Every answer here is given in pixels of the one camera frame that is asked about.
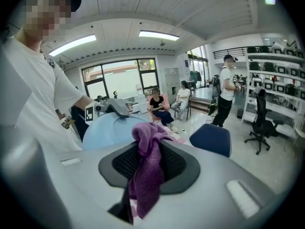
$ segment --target woman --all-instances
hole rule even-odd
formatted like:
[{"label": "woman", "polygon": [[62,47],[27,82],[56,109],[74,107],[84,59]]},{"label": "woman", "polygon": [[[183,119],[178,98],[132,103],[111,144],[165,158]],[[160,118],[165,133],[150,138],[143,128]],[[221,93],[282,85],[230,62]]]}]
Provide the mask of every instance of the woman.
[{"label": "woman", "polygon": [[186,81],[182,81],[181,88],[176,97],[176,102],[172,104],[172,110],[177,112],[178,119],[182,119],[182,114],[188,107],[190,96],[191,90],[188,88]]},{"label": "woman", "polygon": [[171,114],[164,109],[164,99],[162,96],[160,96],[159,88],[153,88],[152,94],[153,96],[150,101],[152,113],[156,117],[161,118],[161,123],[164,126],[167,126],[167,124],[169,124],[169,128],[173,132],[176,132],[177,128],[173,125],[173,118],[171,117]]}]

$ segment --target black pants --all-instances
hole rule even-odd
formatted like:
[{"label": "black pants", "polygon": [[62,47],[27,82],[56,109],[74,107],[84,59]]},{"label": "black pants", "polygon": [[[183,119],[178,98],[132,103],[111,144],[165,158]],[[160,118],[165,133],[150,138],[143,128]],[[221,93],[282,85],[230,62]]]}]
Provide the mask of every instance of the black pants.
[{"label": "black pants", "polygon": [[218,113],[213,120],[213,125],[223,127],[224,121],[228,117],[232,107],[232,100],[228,101],[223,99],[221,96],[218,97]]},{"label": "black pants", "polygon": [[173,118],[171,116],[171,113],[168,111],[153,111],[153,114],[158,117],[161,118],[161,123],[162,125],[166,126],[166,124],[169,124],[171,122],[173,122]]}]

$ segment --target pink chair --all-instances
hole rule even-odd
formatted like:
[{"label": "pink chair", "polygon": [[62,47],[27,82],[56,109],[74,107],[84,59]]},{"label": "pink chair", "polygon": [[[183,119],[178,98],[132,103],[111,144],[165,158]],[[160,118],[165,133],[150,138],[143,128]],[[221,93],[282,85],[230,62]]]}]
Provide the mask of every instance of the pink chair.
[{"label": "pink chair", "polygon": [[[163,98],[164,98],[164,109],[169,111],[170,110],[170,103],[168,102],[168,98],[167,98],[167,95],[166,94],[162,94],[161,95]],[[148,99],[147,99],[147,103],[148,103],[148,112],[151,114],[151,117],[152,117],[152,121],[161,121],[161,118],[158,118],[156,117],[153,112],[151,111],[151,105],[150,105],[150,102],[151,102],[151,99],[152,99],[153,96],[148,96]]]}]

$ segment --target white t-shirt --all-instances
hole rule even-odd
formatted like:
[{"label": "white t-shirt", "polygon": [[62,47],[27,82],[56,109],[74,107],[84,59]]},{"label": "white t-shirt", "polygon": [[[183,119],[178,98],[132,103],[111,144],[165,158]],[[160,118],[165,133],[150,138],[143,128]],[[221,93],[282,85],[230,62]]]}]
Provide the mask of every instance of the white t-shirt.
[{"label": "white t-shirt", "polygon": [[224,88],[224,81],[226,79],[229,79],[229,84],[231,86],[235,86],[233,83],[233,75],[232,75],[231,71],[228,68],[224,67],[221,70],[220,76],[219,76],[220,90],[221,90],[220,96],[225,100],[231,101],[231,100],[233,100],[233,97],[234,97],[234,90],[227,90]]},{"label": "white t-shirt", "polygon": [[189,101],[189,97],[191,95],[191,90],[187,89],[187,88],[185,88],[185,89],[180,88],[180,90],[178,91],[177,96],[178,95],[179,96],[186,96],[186,98],[179,98],[178,97],[178,101],[187,103]]},{"label": "white t-shirt", "polygon": [[14,38],[8,38],[3,49],[11,66],[32,91],[16,126],[34,135],[40,145],[54,148],[56,152],[81,150],[62,127],[55,109],[65,113],[83,93],[73,86],[57,64],[52,68],[42,53]]}]

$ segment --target ceiling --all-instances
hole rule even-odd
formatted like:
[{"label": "ceiling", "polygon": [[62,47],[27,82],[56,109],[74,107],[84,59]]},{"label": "ceiling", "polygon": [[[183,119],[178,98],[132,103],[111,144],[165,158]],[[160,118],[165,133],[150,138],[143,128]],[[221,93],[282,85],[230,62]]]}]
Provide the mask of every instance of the ceiling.
[{"label": "ceiling", "polygon": [[[96,54],[125,50],[162,50],[181,54],[199,45],[233,36],[262,32],[279,32],[284,25],[264,23],[265,7],[261,0],[83,0],[71,22],[61,26],[54,36],[43,42],[49,53],[67,42],[95,34],[97,41],[72,48],[55,57],[63,65]],[[12,16],[10,24],[22,25],[21,14]],[[138,37],[140,30],[177,35],[177,41]]]}]

